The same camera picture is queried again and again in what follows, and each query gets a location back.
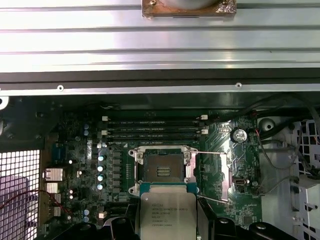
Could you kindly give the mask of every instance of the copper heatsink base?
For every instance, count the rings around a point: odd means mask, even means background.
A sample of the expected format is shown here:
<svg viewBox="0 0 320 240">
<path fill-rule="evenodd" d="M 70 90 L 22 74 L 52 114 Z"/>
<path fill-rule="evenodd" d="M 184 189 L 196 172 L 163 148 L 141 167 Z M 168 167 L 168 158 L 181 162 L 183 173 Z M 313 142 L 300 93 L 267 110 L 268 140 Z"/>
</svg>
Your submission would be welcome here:
<svg viewBox="0 0 320 240">
<path fill-rule="evenodd" d="M 221 0 L 211 6 L 197 10 L 181 10 L 164 5 L 160 0 L 142 0 L 142 16 L 153 17 L 210 17 L 234 15 L 236 0 Z"/>
</svg>

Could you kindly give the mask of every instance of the motherboard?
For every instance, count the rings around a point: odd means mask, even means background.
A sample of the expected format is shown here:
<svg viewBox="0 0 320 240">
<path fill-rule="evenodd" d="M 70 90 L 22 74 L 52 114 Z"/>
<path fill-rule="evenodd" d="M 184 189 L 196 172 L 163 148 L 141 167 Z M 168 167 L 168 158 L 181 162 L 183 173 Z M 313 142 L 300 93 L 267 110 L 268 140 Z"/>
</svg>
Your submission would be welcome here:
<svg viewBox="0 0 320 240">
<path fill-rule="evenodd" d="M 262 221 L 257 120 L 221 122 L 222 110 L 65 112 L 55 131 L 46 190 L 61 223 L 95 224 L 124 216 L 143 183 L 195 183 L 219 217 L 247 229 Z"/>
</svg>

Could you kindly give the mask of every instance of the cpu socket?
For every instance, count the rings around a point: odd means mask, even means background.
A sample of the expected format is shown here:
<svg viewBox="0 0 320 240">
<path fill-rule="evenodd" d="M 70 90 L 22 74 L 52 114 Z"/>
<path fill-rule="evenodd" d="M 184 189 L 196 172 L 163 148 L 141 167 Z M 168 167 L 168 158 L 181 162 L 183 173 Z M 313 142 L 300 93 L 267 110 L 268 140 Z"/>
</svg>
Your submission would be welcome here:
<svg viewBox="0 0 320 240">
<path fill-rule="evenodd" d="M 198 150 L 186 145 L 140 146 L 129 150 L 134 158 L 135 185 L 129 193 L 140 194 L 140 184 L 196 182 L 194 169 Z"/>
</svg>

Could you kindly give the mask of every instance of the red wire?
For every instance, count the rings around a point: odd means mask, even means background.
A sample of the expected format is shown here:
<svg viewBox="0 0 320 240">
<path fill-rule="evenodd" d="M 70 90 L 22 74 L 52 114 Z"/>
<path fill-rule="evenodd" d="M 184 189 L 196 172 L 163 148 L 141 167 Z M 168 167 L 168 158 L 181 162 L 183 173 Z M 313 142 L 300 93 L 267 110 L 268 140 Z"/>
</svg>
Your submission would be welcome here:
<svg viewBox="0 0 320 240">
<path fill-rule="evenodd" d="M 0 210 L 3 209 L 8 203 L 10 203 L 12 200 L 16 199 L 17 197 L 19 197 L 19 196 L 21 196 L 21 195 L 24 195 L 24 194 L 28 194 L 28 193 L 34 193 L 34 192 L 41 192 L 41 193 L 46 193 L 46 194 L 48 194 L 49 197 L 54 201 L 54 203 L 55 203 L 56 205 L 58 205 L 59 208 L 61 208 L 61 209 L 62 209 L 63 211 L 65 211 L 66 213 L 69 213 L 69 214 L 72 213 L 72 212 L 69 211 L 68 209 L 64 208 L 64 207 L 61 205 L 61 203 L 59 203 L 51 193 L 49 193 L 49 192 L 47 192 L 47 191 L 45 191 L 45 190 L 40 190 L 40 189 L 24 191 L 24 192 L 21 192 L 21 193 L 15 195 L 15 196 L 9 198 L 9 199 L 6 200 L 2 205 L 0 205 Z"/>
<path fill-rule="evenodd" d="M 260 134 L 259 134 L 259 132 L 258 132 L 257 129 L 255 129 L 255 132 L 256 132 L 256 134 L 258 135 L 258 137 L 260 137 Z"/>
</svg>

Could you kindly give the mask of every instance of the integrated circuit chip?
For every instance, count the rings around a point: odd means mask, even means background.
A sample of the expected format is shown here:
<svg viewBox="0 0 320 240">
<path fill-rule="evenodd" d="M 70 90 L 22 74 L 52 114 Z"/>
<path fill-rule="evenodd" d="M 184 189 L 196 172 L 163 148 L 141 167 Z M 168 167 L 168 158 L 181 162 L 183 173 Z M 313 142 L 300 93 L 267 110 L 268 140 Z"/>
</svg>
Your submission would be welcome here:
<svg viewBox="0 0 320 240">
<path fill-rule="evenodd" d="M 243 216 L 243 225 L 252 224 L 252 216 Z"/>
<path fill-rule="evenodd" d="M 179 183 L 184 181 L 183 154 L 146 154 L 144 180 L 150 183 Z"/>
</svg>

